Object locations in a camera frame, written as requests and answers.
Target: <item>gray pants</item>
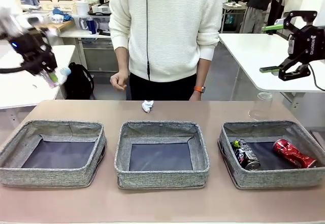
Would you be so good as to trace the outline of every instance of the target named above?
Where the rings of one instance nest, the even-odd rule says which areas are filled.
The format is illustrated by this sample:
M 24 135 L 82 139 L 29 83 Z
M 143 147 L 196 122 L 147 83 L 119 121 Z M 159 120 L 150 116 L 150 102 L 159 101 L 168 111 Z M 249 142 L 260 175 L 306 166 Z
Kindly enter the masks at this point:
M 266 11 L 248 7 L 240 28 L 241 34 L 259 34 L 264 26 Z

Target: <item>person's right hand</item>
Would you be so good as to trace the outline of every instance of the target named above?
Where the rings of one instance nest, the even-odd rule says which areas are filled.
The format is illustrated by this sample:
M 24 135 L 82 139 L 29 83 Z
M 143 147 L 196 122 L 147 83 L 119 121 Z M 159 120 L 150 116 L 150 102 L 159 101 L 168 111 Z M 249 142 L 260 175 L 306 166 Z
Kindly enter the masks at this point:
M 119 71 L 111 77 L 110 82 L 115 89 L 125 91 L 127 79 L 128 71 Z

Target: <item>bag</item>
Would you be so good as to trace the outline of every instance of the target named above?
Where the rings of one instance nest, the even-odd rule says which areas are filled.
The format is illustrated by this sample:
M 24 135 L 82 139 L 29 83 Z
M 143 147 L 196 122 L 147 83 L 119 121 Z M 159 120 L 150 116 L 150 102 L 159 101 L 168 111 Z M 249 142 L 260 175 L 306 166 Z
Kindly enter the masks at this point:
M 69 65 L 71 70 L 64 87 L 67 93 L 67 100 L 88 100 L 93 93 L 94 82 L 89 71 L 80 64 L 72 62 Z

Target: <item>red can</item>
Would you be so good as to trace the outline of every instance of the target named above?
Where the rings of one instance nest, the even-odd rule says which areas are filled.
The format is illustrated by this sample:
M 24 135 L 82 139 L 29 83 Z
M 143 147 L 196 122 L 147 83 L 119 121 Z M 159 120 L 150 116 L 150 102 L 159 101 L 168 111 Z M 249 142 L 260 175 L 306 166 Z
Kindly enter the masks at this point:
M 317 161 L 309 156 L 301 154 L 297 148 L 285 139 L 275 141 L 273 150 L 299 168 L 315 167 Z

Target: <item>sweater cuff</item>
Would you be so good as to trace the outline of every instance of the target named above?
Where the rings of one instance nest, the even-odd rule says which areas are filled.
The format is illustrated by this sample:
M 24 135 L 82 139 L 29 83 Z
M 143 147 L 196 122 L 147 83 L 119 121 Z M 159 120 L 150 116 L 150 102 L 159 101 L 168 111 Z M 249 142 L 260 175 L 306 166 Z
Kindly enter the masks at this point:
M 112 38 L 113 48 L 116 50 L 118 47 L 124 47 L 128 50 L 128 38 L 123 36 L 116 36 Z
M 200 45 L 200 58 L 205 60 L 212 60 L 214 49 L 214 45 Z

